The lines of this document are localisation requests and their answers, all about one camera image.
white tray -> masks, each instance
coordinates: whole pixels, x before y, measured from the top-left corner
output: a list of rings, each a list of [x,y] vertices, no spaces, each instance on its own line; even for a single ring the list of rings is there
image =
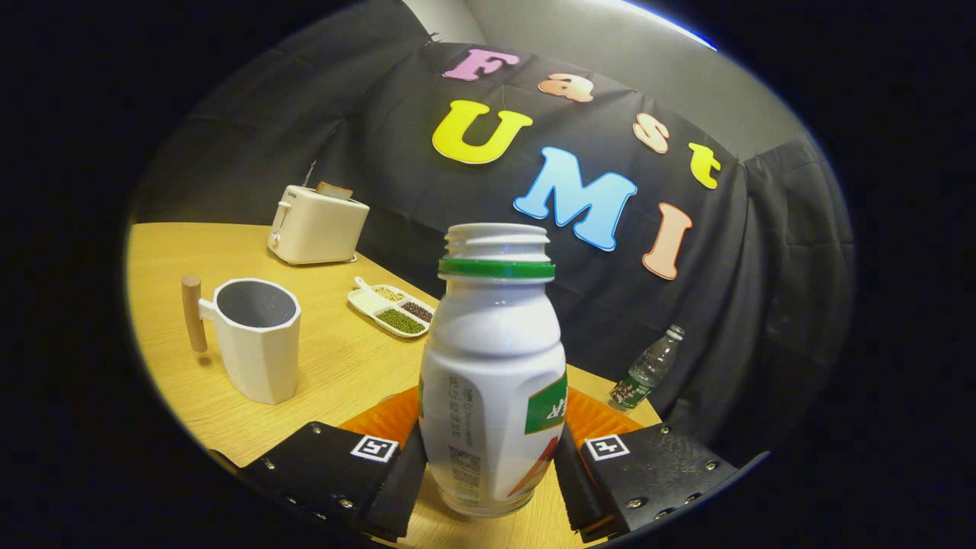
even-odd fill
[[[433,321],[434,309],[430,305],[424,303],[423,301],[415,298],[414,296],[408,294],[407,292],[395,286],[390,286],[389,284],[377,284],[375,286],[370,286],[369,284],[366,283],[365,280],[363,280],[359,276],[357,276],[354,280],[356,284],[359,286],[359,289],[352,290],[351,292],[349,292],[347,299],[352,304],[352,306],[356,308],[357,311],[359,311],[360,313],[362,313],[363,315],[369,318],[372,318],[376,324],[382,326],[383,329],[385,329],[386,331],[400,337],[419,337],[426,334],[427,330],[430,329],[430,322],[427,322],[426,320],[417,317],[416,315],[412,314],[406,309],[403,309],[402,307],[404,304],[407,303],[417,304],[422,309],[430,313],[430,320]],[[377,293],[376,290],[381,288],[389,290],[395,294],[400,294],[403,297],[396,301],[392,301]],[[379,318],[379,315],[382,315],[383,313],[389,310],[397,311],[402,315],[404,315],[405,317],[416,322],[421,326],[422,330],[420,330],[417,333],[407,333],[389,325],[387,322]]]

wooden handle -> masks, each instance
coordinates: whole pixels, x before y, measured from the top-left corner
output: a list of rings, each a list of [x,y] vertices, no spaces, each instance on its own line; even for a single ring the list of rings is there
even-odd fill
[[[186,332],[193,351],[202,353],[207,350],[207,334],[203,331],[203,319],[200,318],[200,277],[196,274],[184,274],[183,279],[183,317],[186,318]]]

white plastic bottle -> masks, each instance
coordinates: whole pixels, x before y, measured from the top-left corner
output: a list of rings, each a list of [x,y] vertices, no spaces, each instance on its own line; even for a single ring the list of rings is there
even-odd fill
[[[430,326],[420,427],[441,497],[474,517],[532,498],[566,414],[566,356],[546,282],[546,230],[457,225],[438,276],[447,292]]]

clear plastic water bottle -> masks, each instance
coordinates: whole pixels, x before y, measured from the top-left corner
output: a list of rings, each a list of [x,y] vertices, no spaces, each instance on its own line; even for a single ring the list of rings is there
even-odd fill
[[[627,377],[610,392],[610,407],[628,413],[650,395],[668,375],[677,354],[678,342],[683,338],[684,330],[672,324],[664,337],[645,349],[633,362]]]

blue letter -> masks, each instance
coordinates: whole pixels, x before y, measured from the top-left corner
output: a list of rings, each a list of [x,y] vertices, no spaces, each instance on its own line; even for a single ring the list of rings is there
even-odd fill
[[[613,231],[627,199],[637,193],[637,186],[624,176],[607,173],[583,187],[580,162],[571,152],[543,147],[546,163],[529,192],[515,199],[515,209],[536,219],[549,214],[546,202],[552,194],[555,223],[563,227],[589,208],[583,221],[573,226],[573,233],[597,248],[611,251],[617,247]]]

